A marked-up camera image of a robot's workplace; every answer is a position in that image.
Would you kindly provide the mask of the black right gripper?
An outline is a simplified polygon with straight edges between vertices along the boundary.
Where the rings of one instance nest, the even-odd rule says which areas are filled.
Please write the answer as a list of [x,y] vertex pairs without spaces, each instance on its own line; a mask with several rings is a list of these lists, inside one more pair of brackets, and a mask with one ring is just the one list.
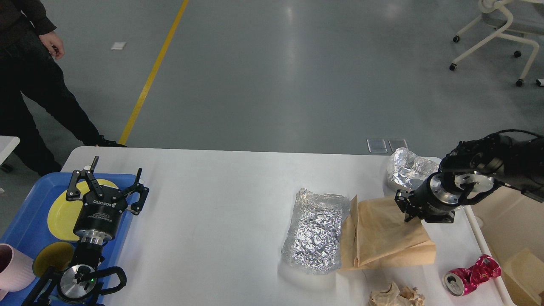
[[404,222],[414,218],[429,224],[453,224],[462,190],[446,187],[442,174],[433,174],[416,190],[397,190],[394,196]]

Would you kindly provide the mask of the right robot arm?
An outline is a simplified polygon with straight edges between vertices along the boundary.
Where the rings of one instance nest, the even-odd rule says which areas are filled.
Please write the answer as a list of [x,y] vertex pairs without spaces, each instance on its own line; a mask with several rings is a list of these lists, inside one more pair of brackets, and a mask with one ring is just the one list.
[[451,224],[458,207],[480,203],[500,187],[543,202],[543,136],[517,141],[500,130],[476,141],[461,141],[416,190],[397,190],[405,215],[431,224]]

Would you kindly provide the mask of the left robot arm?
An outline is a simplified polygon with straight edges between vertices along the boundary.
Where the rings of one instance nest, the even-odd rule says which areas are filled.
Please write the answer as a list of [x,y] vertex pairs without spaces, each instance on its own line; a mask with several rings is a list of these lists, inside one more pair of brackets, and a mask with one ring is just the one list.
[[49,296],[56,290],[63,302],[96,306],[100,296],[126,286],[128,279],[121,267],[99,269],[102,252],[116,238],[124,212],[141,213],[149,189],[140,182],[141,168],[134,183],[125,189],[99,183],[94,175],[98,160],[95,156],[89,169],[74,170],[68,184],[65,199],[83,204],[73,227],[79,240],[70,262],[65,268],[49,266],[22,305],[48,306]]

